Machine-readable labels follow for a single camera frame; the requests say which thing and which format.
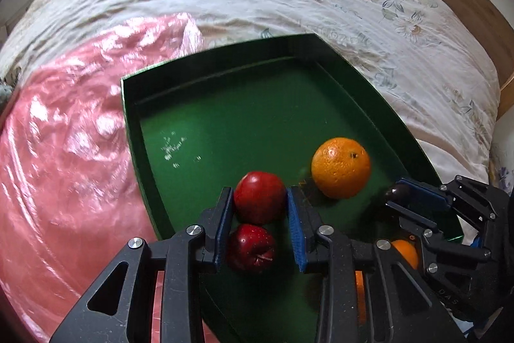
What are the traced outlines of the green tray box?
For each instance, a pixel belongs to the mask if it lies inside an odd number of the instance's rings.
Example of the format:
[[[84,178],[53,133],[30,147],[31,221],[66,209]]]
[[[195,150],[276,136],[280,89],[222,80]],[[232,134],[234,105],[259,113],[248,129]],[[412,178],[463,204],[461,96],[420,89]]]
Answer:
[[[336,231],[375,257],[365,276],[365,325],[340,342],[461,342],[455,321],[395,249],[398,234],[380,200],[403,177],[439,185],[421,146],[382,95],[315,35],[253,40],[156,64],[123,78],[126,131],[139,189],[156,235],[167,239],[250,171],[298,185]],[[352,198],[319,192],[310,175],[328,139],[353,139],[371,175]]]

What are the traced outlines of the pink plastic sheet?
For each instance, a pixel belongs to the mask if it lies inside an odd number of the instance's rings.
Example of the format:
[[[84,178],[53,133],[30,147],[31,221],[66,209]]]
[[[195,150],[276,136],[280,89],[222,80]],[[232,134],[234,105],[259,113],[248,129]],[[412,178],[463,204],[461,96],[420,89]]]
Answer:
[[[1,291],[34,340],[49,340],[129,239],[155,240],[120,81],[202,44],[186,13],[133,18],[23,84],[1,130]]]

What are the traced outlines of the red apple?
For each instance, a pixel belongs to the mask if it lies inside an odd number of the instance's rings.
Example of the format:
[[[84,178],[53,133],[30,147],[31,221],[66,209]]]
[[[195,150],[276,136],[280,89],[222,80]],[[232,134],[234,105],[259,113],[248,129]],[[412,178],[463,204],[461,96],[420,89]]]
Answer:
[[[283,213],[287,191],[277,175],[250,171],[237,184],[234,201],[240,219],[254,225],[267,225]]]
[[[230,235],[227,260],[240,270],[258,272],[274,262],[275,239],[258,225],[241,224]]]

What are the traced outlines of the white floral bedspread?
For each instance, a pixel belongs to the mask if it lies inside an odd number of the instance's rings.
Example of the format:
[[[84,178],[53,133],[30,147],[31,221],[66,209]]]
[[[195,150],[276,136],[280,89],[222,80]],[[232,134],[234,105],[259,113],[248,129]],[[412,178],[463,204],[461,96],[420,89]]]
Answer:
[[[35,0],[2,48],[1,74],[28,74],[128,19],[179,12],[208,48],[318,35],[383,95],[441,180],[487,180],[498,73],[442,0]]]

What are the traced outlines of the dark plum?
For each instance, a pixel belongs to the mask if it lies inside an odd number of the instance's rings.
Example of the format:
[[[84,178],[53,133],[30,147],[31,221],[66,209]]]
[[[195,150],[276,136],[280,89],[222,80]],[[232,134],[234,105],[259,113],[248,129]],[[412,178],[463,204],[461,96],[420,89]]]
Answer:
[[[406,184],[395,184],[391,186],[384,194],[386,203],[392,202],[402,206],[410,203],[410,186]]]

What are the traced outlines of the medium orange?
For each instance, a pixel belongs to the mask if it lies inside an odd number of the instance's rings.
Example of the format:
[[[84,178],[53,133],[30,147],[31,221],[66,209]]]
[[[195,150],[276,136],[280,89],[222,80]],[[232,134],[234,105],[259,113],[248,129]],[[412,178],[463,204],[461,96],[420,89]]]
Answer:
[[[410,241],[404,239],[397,239],[392,241],[392,246],[400,252],[400,255],[409,263],[409,265],[417,270],[420,264],[416,247]]]

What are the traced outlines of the green leafy vegetable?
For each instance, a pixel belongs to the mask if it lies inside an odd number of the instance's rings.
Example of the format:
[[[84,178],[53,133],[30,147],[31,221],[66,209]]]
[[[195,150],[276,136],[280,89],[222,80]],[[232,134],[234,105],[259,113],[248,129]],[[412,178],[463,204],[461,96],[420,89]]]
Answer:
[[[2,111],[11,99],[13,88],[5,82],[0,82],[0,111]]]

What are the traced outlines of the large orange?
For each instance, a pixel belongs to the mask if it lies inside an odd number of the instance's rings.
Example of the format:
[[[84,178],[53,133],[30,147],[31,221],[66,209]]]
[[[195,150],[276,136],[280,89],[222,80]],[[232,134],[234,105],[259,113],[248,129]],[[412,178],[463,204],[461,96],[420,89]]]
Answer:
[[[310,171],[315,185],[325,196],[346,199],[367,185],[371,161],[367,151],[354,139],[333,138],[316,150]]]

